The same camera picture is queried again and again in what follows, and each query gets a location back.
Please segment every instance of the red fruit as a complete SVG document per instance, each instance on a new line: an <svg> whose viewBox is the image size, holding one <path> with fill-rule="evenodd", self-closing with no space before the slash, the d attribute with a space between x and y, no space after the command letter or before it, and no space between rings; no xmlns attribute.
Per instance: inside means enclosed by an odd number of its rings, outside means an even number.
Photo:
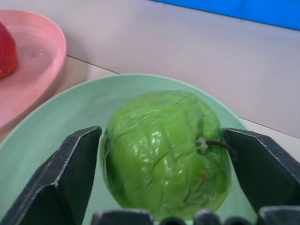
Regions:
<svg viewBox="0 0 300 225"><path fill-rule="evenodd" d="M15 41L0 22L0 78L11 73L18 64Z"/></svg>

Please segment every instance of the pink plate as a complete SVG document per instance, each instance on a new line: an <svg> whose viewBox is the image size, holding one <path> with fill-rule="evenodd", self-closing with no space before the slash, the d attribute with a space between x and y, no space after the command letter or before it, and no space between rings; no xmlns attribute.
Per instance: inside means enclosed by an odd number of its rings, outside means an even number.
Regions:
<svg viewBox="0 0 300 225"><path fill-rule="evenodd" d="M0 133L46 101L61 77L67 53L62 30L32 12L0 9L0 21L15 39L18 67L0 79Z"/></svg>

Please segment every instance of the white table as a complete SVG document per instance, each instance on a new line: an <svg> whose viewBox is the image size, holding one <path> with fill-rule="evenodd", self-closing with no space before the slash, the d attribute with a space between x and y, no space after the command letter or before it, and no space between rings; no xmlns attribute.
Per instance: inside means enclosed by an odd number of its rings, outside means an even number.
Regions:
<svg viewBox="0 0 300 225"><path fill-rule="evenodd" d="M300 32L150 0L0 0L62 27L68 54L154 73L214 95L240 117L300 138Z"/></svg>
<svg viewBox="0 0 300 225"><path fill-rule="evenodd" d="M58 94L65 89L72 87L76 84L82 83L87 80L92 80L98 77L113 75L113 72L93 66L91 64L67 57L65 76L59 86L56 93ZM260 134L265 134L272 137L278 144L280 144L285 150L287 150L296 160L300 161L300 139L283 134L276 130L252 123L248 120L242 119L245 124L253 131ZM0 141L8 134L0 136Z"/></svg>

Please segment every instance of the fake fruit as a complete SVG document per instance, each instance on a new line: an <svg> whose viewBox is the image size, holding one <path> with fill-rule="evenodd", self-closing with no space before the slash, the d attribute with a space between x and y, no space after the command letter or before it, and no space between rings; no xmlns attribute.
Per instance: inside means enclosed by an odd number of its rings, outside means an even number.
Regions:
<svg viewBox="0 0 300 225"><path fill-rule="evenodd" d="M0 22L0 78L17 67L15 41L7 28Z"/></svg>
<svg viewBox="0 0 300 225"><path fill-rule="evenodd" d="M217 210L230 191L228 152L210 145L221 140L218 117L196 95L149 92L111 117L100 146L102 174L121 207L190 220L201 208Z"/></svg>

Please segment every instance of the mint green plate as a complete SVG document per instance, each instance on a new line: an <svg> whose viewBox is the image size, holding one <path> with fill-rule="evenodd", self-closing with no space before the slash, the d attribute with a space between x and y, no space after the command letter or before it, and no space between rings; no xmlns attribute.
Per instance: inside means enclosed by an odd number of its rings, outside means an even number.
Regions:
<svg viewBox="0 0 300 225"><path fill-rule="evenodd" d="M27 116L0 145L0 219L21 193L34 171L76 130L100 125L105 130L113 112L131 98L153 90L186 90L205 100L218 114L222 127L247 129L239 118L208 93L171 78L127 74L79 84L50 99ZM256 214L232 169L232 190L217 211L222 220ZM120 208L105 187L98 165L84 225L97 210Z"/></svg>

